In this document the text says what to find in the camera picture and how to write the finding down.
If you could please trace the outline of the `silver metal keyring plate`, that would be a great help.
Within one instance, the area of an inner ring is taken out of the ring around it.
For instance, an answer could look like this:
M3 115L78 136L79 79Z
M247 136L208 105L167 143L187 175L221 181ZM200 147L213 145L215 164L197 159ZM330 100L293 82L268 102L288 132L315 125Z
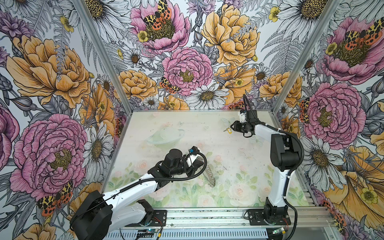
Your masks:
M209 165L206 166L206 168L203 172L203 175L206 178L206 180L208 181L211 188L216 186L216 179L215 179L214 174L213 174Z

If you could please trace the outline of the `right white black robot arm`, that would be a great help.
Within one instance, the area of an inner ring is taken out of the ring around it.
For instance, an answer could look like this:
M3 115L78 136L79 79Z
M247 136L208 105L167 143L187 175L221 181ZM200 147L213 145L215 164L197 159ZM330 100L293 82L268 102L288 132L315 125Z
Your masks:
M246 134L257 136L271 144L270 160L275 170L262 218L266 224L276 224L288 216L288 208L291 207L287 200L290 179L303 162L303 146L296 136L260 121L255 110L241 110L239 118L231 125L233 131L242 133L245 138Z

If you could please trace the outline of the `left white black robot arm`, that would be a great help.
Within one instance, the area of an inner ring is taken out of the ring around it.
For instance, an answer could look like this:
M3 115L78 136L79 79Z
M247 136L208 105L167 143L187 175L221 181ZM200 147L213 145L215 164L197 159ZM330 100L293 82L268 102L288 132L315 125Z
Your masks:
M102 240L109 232L128 225L160 224L153 207L143 198L169 183L195 179L207 166L206 156L197 147L186 155L171 149L164 160L132 183L104 194L98 190L88 194L70 220L70 229L79 240Z

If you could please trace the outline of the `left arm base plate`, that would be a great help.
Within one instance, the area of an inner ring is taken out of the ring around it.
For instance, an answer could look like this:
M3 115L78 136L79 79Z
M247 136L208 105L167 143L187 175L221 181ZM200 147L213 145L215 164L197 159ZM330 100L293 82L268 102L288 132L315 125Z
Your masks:
M136 227L165 227L167 223L167 210L154 210L151 214L146 214L144 219L133 224Z

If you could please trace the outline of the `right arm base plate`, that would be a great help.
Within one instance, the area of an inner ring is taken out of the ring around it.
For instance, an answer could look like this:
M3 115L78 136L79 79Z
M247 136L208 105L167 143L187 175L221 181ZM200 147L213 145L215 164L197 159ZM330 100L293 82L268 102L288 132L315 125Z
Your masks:
M247 210L244 219L248 220L251 226L285 226L291 224L291 219L288 215L271 215L267 217L262 209Z

